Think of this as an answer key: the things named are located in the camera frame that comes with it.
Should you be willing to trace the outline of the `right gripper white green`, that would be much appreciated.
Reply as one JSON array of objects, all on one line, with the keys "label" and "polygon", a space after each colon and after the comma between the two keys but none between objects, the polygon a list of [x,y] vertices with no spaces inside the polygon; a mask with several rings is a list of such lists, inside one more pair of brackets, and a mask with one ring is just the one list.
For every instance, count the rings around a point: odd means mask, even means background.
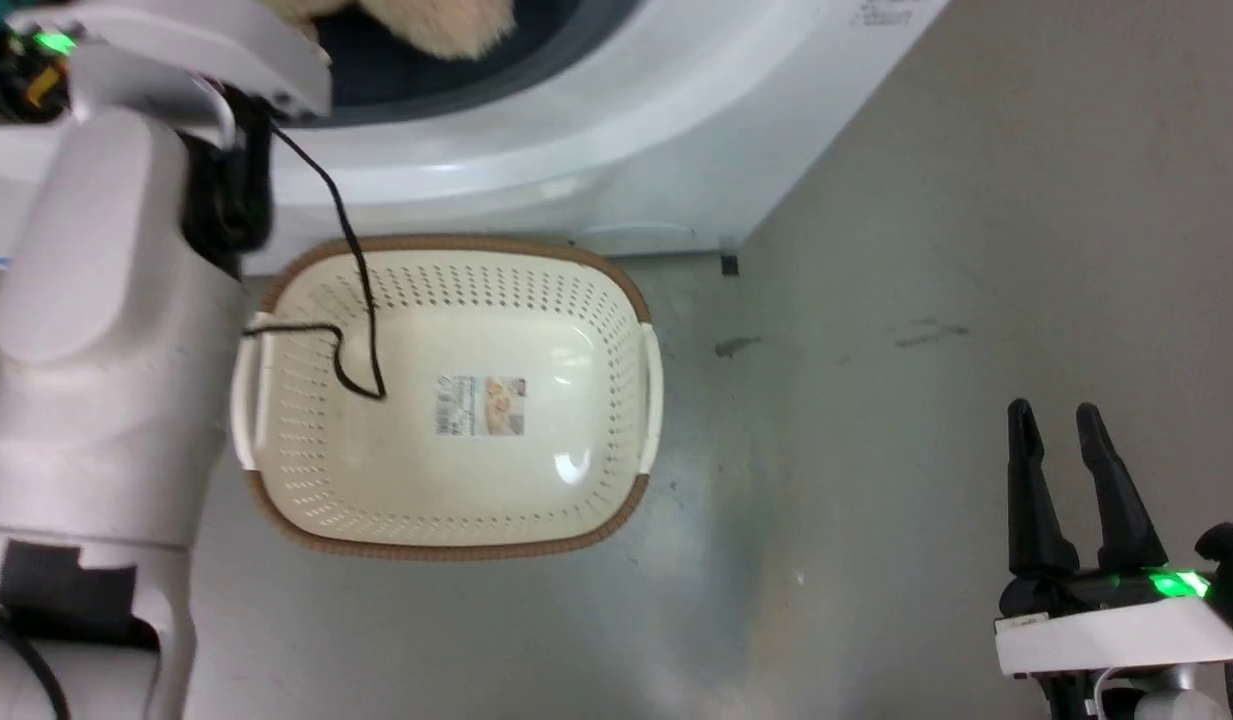
[{"label": "right gripper white green", "polygon": [[1032,404],[1015,398],[1006,411],[1009,571],[1023,578],[1004,591],[994,624],[1001,674],[1231,665],[1233,524],[1221,523],[1196,542],[1196,552],[1215,568],[1164,568],[1165,547],[1096,404],[1078,404],[1076,432],[1102,534],[1097,565],[1104,571],[1081,575],[1047,487],[1046,446]]}]

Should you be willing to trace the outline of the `left gripper white green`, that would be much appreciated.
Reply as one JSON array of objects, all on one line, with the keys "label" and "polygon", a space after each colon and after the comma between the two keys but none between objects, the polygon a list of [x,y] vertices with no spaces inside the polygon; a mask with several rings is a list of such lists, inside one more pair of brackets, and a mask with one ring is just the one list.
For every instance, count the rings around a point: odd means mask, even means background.
[{"label": "left gripper white green", "polygon": [[0,0],[0,126],[110,108],[171,126],[332,108],[314,41],[261,0]]}]

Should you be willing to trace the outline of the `beige plush toy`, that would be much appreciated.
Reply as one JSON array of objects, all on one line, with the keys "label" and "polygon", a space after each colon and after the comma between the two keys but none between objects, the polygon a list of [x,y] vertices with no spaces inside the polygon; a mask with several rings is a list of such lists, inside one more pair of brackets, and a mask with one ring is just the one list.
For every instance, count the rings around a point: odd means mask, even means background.
[{"label": "beige plush toy", "polygon": [[515,0],[258,0],[284,23],[318,41],[316,18],[359,9],[427,55],[476,60],[515,31]]}]

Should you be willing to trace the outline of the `white washing machine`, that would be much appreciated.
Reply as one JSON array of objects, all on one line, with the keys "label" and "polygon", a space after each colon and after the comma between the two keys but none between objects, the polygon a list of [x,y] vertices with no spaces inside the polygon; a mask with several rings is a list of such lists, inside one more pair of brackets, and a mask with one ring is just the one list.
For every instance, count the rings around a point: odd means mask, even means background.
[{"label": "white washing machine", "polygon": [[645,0],[559,76],[478,108],[292,129],[355,231],[739,249],[949,0]]}]

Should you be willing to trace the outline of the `cream laundry basket brown rim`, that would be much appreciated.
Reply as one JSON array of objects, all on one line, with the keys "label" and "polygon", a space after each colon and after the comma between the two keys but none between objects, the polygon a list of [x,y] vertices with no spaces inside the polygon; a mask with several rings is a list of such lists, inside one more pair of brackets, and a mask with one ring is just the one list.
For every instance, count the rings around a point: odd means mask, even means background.
[{"label": "cream laundry basket brown rim", "polygon": [[[526,381],[524,436],[438,436],[439,375]],[[612,260],[485,235],[328,242],[272,279],[231,429],[261,515],[308,550],[399,561],[565,554],[651,486],[665,367]]]}]

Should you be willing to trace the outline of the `printed label sticker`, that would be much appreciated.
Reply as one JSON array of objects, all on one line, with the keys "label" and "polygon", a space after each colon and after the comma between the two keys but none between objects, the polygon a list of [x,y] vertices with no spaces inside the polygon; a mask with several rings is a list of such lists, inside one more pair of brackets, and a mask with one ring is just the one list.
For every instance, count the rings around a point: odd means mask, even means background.
[{"label": "printed label sticker", "polygon": [[507,375],[439,375],[438,436],[524,436],[526,381]]}]

